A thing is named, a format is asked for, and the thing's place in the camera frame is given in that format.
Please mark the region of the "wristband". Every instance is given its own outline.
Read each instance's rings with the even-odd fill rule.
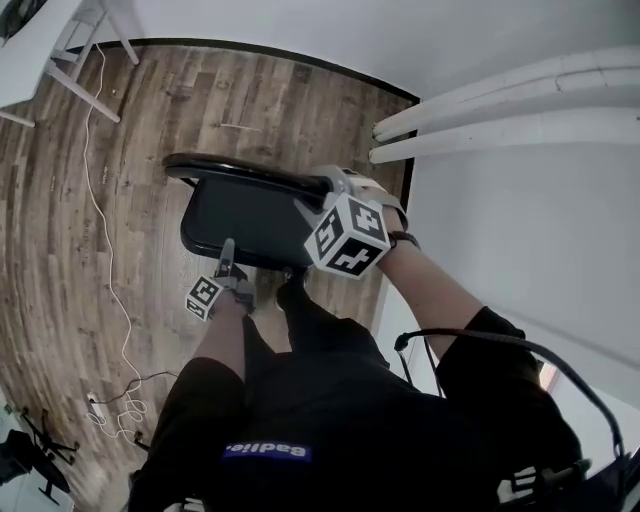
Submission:
[[[409,233],[405,233],[404,231],[392,231],[391,233],[389,233],[389,242],[391,242],[391,249],[393,249],[396,245],[398,245],[398,242],[400,240],[406,240],[407,242],[411,242],[413,245],[415,245],[418,250],[420,249],[420,244],[418,243],[418,239],[409,234]]]

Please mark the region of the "white cable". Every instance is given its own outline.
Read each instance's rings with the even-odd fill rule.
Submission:
[[[102,67],[100,68],[100,87],[98,88],[98,92],[95,95],[95,98],[98,98],[98,96],[100,96],[100,93],[102,92],[104,66],[106,64],[107,58],[105,57],[104,52],[102,51],[102,48],[100,48],[100,46],[97,43],[96,43],[96,48],[98,49],[98,51],[100,52],[100,55],[102,56]],[[129,359],[125,354],[125,349],[127,348],[127,344],[129,343],[129,338],[131,338],[131,329],[132,329],[131,317],[127,312],[127,308],[124,307],[124,304],[120,300],[120,297],[118,297],[118,295],[113,289],[113,258],[114,258],[113,245],[111,243],[111,239],[109,238],[109,231],[107,230],[107,218],[105,217],[103,211],[100,209],[100,207],[98,206],[98,203],[96,202],[96,197],[93,193],[93,189],[91,188],[91,179],[89,178],[89,163],[87,161],[87,151],[89,149],[89,118],[91,117],[92,112],[93,112],[93,105],[89,108],[89,112],[87,113],[87,118],[85,119],[85,123],[84,123],[85,143],[84,143],[84,152],[82,154],[84,159],[84,172],[85,172],[85,177],[87,179],[87,188],[89,189],[89,195],[91,196],[91,201],[93,202],[93,206],[95,207],[96,211],[100,214],[100,217],[102,218],[104,235],[107,239],[107,245],[109,246],[109,253],[110,253],[109,291],[111,292],[111,295],[113,295],[113,298],[116,299],[116,302],[120,306],[120,309],[122,309],[122,312],[124,313],[124,316],[127,319],[127,324],[129,326],[127,329],[127,336],[125,337],[124,344],[122,345],[122,358],[125,360],[125,362],[131,367],[131,369],[136,374],[136,377],[138,378],[138,383],[133,389],[130,389],[129,391],[126,392],[127,400],[125,401],[125,411],[121,414],[118,414],[116,418],[119,430],[115,434],[112,434],[105,430],[104,426],[107,424],[106,419],[100,418],[99,416],[91,412],[87,413],[87,418],[89,418],[89,421],[91,421],[92,423],[95,423],[96,425],[100,426],[100,430],[102,430],[102,432],[104,432],[107,436],[115,439],[120,434],[122,434],[125,440],[129,444],[134,444],[134,442],[127,437],[127,434],[130,433],[135,435],[135,432],[133,430],[124,428],[122,426],[121,419],[126,416],[130,418],[132,421],[134,421],[135,423],[142,422],[143,415],[146,414],[147,412],[147,404],[145,404],[142,400],[131,398],[131,393],[140,389],[140,386],[142,385],[142,377],[140,376],[140,372],[138,372],[136,367],[133,366],[133,364],[131,364],[131,361],[129,361]]]

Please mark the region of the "white desk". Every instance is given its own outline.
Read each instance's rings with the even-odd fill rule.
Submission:
[[[76,83],[74,77],[63,73],[51,59],[56,42],[72,20],[82,1],[48,0],[36,15],[0,48],[0,70],[3,75],[0,80],[0,108],[33,98],[42,74],[47,72],[107,117],[115,122],[120,121],[120,118],[112,110],[95,100],[92,95]],[[114,19],[109,3],[99,0],[99,6],[105,12],[104,21],[111,23],[129,57],[134,64],[138,64],[138,58]],[[93,34],[87,41],[86,52],[83,50],[81,55],[86,58],[92,45]],[[7,112],[0,111],[0,117],[34,126],[33,121]]]

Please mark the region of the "floor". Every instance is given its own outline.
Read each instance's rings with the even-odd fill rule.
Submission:
[[[324,69],[256,54],[184,47],[140,48],[133,67],[120,49],[105,51],[101,99],[122,115],[90,121],[88,162],[97,200],[115,246],[114,284],[133,321],[127,355],[142,375],[179,372],[204,325],[184,309],[184,294],[215,261],[187,253],[179,238],[191,189],[164,176],[160,161],[202,151],[304,172],[335,163],[376,178],[399,194],[404,163],[373,168],[371,127],[409,106],[407,100]],[[80,82],[99,86],[92,52]],[[15,407],[50,411],[59,438],[79,441],[73,467],[61,467],[78,510],[98,510],[118,469],[144,453],[122,436],[110,439],[86,418],[86,394],[120,394],[132,371],[121,357],[126,322],[108,290],[109,252],[84,181],[88,107],[43,79],[36,98],[15,108],[35,129],[0,122],[0,387]],[[288,349],[272,300],[281,276],[252,273],[255,314],[265,339]],[[363,281],[314,272],[309,291],[340,316],[370,325],[381,275]],[[153,432],[172,377],[145,382]],[[109,406],[109,432],[124,407]]]

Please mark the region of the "forearm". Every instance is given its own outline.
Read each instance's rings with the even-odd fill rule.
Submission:
[[[407,301],[422,329],[464,329],[482,309],[478,299],[410,242],[398,242],[378,266]],[[451,336],[432,336],[429,345],[441,359],[453,341]]]

